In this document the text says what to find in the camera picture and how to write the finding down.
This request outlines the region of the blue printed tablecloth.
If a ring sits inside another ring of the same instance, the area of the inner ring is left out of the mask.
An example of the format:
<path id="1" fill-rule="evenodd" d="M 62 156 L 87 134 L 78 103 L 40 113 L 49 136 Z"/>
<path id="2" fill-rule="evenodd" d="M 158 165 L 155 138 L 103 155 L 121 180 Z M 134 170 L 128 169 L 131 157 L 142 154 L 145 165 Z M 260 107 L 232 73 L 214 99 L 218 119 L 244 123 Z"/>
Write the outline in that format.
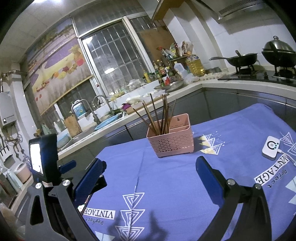
<path id="1" fill-rule="evenodd" d="M 104 148 L 107 186 L 91 197 L 83 218 L 101 240 L 197 240 L 218 206 L 196 172 L 205 157 L 225 178 L 262 186 L 273 240 L 295 216 L 295 131 L 272 109 L 254 104 L 192 127 L 194 151 L 158 158 L 146 138 Z M 262 156 L 278 138 L 275 160 Z"/>

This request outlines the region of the pink perforated utensil basket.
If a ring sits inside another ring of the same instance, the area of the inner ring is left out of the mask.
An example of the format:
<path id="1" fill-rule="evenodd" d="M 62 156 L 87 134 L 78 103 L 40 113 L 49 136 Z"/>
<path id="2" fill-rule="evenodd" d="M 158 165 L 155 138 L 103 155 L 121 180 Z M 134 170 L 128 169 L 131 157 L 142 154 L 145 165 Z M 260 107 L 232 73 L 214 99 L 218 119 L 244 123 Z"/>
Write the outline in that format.
<path id="1" fill-rule="evenodd" d="M 193 132 L 187 113 L 172 117 L 169 133 L 157 136 L 149 128 L 147 139 L 158 158 L 194 151 Z"/>

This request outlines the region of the white water heater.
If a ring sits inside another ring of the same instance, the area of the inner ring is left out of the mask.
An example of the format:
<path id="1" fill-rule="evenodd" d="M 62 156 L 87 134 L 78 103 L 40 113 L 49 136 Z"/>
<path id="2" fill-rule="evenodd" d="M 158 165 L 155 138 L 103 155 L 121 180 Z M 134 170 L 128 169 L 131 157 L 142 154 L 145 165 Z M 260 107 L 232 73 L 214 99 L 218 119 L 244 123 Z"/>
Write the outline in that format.
<path id="1" fill-rule="evenodd" d="M 6 92 L 1 92 L 0 98 L 1 129 L 3 129 L 16 122 L 16 112 L 12 99 Z"/>

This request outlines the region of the white plastic jug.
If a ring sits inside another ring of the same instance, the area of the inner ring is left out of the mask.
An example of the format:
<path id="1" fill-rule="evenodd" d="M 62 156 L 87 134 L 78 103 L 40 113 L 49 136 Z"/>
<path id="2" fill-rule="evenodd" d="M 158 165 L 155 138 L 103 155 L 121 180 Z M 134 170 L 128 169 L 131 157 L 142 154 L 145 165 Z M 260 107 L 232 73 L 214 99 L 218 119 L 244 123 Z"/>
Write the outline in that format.
<path id="1" fill-rule="evenodd" d="M 178 63 L 177 61 L 175 61 L 174 69 L 183 79 L 187 77 L 188 72 L 181 63 Z"/>

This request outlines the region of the range hood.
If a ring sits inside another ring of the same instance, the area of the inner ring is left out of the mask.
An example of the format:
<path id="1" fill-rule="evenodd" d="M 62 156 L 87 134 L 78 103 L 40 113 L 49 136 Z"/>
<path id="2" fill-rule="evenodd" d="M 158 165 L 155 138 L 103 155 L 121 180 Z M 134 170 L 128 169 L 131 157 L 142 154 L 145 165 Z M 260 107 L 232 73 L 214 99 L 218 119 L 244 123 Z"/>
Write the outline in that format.
<path id="1" fill-rule="evenodd" d="M 266 7 L 264 1 L 258 0 L 208 0 L 196 1 L 196 3 L 206 8 L 218 23 L 222 23 L 245 13 L 257 11 Z"/>

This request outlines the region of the dark wooden chopstick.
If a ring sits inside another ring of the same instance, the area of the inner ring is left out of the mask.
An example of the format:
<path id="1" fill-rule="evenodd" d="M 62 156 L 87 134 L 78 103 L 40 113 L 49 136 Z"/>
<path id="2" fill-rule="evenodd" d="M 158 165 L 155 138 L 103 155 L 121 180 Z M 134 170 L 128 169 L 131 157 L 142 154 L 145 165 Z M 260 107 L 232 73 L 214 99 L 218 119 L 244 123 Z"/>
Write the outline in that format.
<path id="1" fill-rule="evenodd" d="M 155 129 L 152 127 L 152 125 L 150 123 L 148 123 L 134 108 L 133 111 L 140 117 L 140 119 L 146 124 L 146 126 L 148 127 L 148 129 L 150 129 L 154 134 L 156 134 Z"/>

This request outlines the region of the blue plastic basin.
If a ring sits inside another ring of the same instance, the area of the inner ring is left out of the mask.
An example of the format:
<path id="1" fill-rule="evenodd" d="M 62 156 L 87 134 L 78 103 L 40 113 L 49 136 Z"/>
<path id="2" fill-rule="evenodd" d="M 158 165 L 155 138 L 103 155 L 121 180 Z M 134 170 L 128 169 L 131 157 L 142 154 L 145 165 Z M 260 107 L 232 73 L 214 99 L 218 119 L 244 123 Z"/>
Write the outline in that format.
<path id="1" fill-rule="evenodd" d="M 94 131 L 97 131 L 97 130 L 100 130 L 101 128 L 107 126 L 108 124 L 118 120 L 119 118 L 122 117 L 122 114 L 117 114 L 117 115 L 114 115 L 106 120 L 104 120 L 102 123 L 100 123 L 99 125 L 97 125 L 94 129 Z"/>

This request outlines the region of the white square device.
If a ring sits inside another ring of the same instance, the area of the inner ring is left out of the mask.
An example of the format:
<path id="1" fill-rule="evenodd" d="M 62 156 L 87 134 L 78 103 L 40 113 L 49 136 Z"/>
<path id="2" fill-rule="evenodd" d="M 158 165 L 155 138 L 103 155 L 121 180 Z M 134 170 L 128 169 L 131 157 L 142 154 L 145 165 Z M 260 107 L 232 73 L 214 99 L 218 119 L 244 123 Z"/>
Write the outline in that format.
<path id="1" fill-rule="evenodd" d="M 275 160 L 280 147 L 280 140 L 278 138 L 268 136 L 262 148 L 262 156 L 269 160 Z"/>

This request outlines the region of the black wok on stove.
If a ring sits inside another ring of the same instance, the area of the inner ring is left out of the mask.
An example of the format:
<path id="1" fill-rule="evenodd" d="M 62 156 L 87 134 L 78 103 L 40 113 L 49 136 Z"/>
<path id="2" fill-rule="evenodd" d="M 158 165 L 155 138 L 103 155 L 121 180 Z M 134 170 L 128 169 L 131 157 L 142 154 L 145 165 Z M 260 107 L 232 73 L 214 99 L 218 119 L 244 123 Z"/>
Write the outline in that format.
<path id="1" fill-rule="evenodd" d="M 257 53 L 248 53 L 248 54 L 241 55 L 238 52 L 238 50 L 236 50 L 235 52 L 237 54 L 236 56 L 233 56 L 233 57 L 215 56 L 215 57 L 211 57 L 209 61 L 226 60 L 230 65 L 234 67 L 250 66 L 255 64 L 255 62 L 257 61 Z"/>

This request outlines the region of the fruit print window blind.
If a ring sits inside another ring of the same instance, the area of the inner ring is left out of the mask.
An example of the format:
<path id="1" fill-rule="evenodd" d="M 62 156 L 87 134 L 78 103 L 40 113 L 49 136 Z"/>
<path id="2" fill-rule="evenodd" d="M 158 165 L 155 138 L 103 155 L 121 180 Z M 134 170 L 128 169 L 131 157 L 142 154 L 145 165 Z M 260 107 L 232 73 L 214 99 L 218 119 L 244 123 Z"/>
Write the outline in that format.
<path id="1" fill-rule="evenodd" d="M 27 64 L 40 114 L 92 77 L 71 19 L 50 29 L 31 47 Z"/>

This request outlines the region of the wooden cutting board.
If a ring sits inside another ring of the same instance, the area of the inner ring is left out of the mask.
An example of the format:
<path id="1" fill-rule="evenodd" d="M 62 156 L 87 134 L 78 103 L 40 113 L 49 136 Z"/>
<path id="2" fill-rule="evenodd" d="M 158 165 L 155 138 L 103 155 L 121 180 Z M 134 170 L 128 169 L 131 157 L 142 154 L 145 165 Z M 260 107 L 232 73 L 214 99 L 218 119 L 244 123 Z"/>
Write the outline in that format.
<path id="1" fill-rule="evenodd" d="M 71 114 L 69 117 L 67 117 L 64 120 L 64 125 L 66 126 L 70 137 L 74 138 L 75 136 L 79 135 L 82 133 L 81 127 L 78 123 L 77 117 L 75 114 Z"/>

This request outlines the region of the blue detergent bottle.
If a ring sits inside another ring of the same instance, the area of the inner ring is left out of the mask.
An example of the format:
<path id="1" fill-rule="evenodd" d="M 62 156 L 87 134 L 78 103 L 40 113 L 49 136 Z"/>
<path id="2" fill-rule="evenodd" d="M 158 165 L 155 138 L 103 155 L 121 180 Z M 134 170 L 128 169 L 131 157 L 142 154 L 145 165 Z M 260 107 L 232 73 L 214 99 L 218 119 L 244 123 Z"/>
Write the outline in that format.
<path id="1" fill-rule="evenodd" d="M 76 100 L 72 106 L 73 106 L 73 112 L 77 117 L 80 117 L 86 113 L 86 109 L 83 103 L 80 102 L 79 100 Z"/>

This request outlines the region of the lidded black pot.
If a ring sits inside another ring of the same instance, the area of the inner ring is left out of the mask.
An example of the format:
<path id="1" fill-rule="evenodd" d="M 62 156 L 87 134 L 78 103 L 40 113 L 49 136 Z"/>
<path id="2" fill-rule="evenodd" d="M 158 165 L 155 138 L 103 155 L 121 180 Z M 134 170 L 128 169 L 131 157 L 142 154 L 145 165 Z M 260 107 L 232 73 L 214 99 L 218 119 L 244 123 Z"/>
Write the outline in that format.
<path id="1" fill-rule="evenodd" d="M 295 51 L 289 44 L 281 41 L 278 36 L 273 36 L 273 40 L 264 45 L 261 53 L 275 67 L 295 67 Z"/>

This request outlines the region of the light wooden chopstick in basket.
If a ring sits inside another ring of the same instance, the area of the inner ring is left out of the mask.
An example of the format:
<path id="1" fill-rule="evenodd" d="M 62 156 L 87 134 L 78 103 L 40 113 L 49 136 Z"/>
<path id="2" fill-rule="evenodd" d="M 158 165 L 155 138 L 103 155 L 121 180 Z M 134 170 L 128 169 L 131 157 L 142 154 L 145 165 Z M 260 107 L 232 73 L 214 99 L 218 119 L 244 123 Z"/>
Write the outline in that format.
<path id="1" fill-rule="evenodd" d="M 149 109 L 148 109 L 146 103 L 143 102 L 142 105 L 143 105 L 143 107 L 144 107 L 144 109 L 145 109 L 145 111 L 146 111 L 146 113 L 147 113 L 147 116 L 148 116 L 148 118 L 149 118 L 149 121 L 151 122 L 151 126 L 152 126 L 153 129 L 154 129 L 154 133 L 155 133 L 155 135 L 159 135 L 159 131 L 158 131 L 158 129 L 157 129 L 155 123 L 154 123 L 154 120 L 153 120 L 153 118 L 152 118 L 152 116 L 151 116 L 151 114 L 150 114 L 150 112 L 149 112 Z"/>

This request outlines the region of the metal bowl on counter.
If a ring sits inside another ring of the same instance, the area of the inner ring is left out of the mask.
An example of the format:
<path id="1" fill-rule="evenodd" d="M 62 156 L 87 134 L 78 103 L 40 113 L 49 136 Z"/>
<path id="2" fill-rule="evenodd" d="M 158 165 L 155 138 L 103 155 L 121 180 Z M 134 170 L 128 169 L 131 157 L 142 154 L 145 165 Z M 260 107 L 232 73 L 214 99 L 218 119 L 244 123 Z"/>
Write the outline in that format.
<path id="1" fill-rule="evenodd" d="M 156 86 L 154 87 L 155 90 L 165 90 L 165 92 L 173 92 L 175 90 L 178 90 L 184 86 L 184 80 L 178 80 L 175 82 L 170 83 L 166 86 Z"/>

